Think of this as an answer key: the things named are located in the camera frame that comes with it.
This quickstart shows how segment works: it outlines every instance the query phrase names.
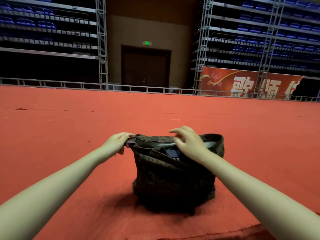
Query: door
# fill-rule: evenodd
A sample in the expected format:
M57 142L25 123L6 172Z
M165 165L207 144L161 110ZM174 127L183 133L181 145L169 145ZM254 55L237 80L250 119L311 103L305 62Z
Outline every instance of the door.
M170 72L169 50L122 46L122 85L143 87L168 87ZM146 88L131 88L132 91L146 92ZM149 88L149 92L163 89Z

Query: red banner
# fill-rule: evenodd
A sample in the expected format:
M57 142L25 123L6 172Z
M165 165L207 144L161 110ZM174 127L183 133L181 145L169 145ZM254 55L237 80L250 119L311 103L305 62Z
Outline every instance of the red banner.
M202 95L250 97L250 93L254 92L257 76L258 72L253 71L204 67L200 76ZM266 99L288 99L302 78L303 76L268 73L267 79L261 81L259 94Z

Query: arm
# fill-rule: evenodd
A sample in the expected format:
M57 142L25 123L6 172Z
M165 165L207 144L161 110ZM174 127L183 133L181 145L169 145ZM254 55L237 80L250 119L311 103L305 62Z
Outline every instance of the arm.
M0 205L1 239L34 238L99 164L116 153L123 154L123 145L132 135L111 136L98 149Z
M189 127L173 129L188 157L209 169L278 240L319 240L320 217L290 197L210 152Z

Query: hand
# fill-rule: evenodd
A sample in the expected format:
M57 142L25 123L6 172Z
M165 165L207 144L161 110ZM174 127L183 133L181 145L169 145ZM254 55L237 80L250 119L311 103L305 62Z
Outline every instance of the hand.
M172 129L169 132L176 133L174 142L179 150L198 163L201 163L205 157L204 154L210 152L201 137L190 127L182 126L181 128Z
M124 144L128 140L129 137L135 136L135 134L122 132L119 134L115 134L111 136L100 148L104 150L106 154L106 160L110 157L114 156L115 154L123 155L125 151Z

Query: forearm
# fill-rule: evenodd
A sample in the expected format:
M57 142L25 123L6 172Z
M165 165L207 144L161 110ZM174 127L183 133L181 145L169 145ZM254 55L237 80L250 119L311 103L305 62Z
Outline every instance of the forearm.
M0 206L0 238L32 239L98 166L97 149Z
M290 197L207 152L203 165L278 240L318 240L320 217Z

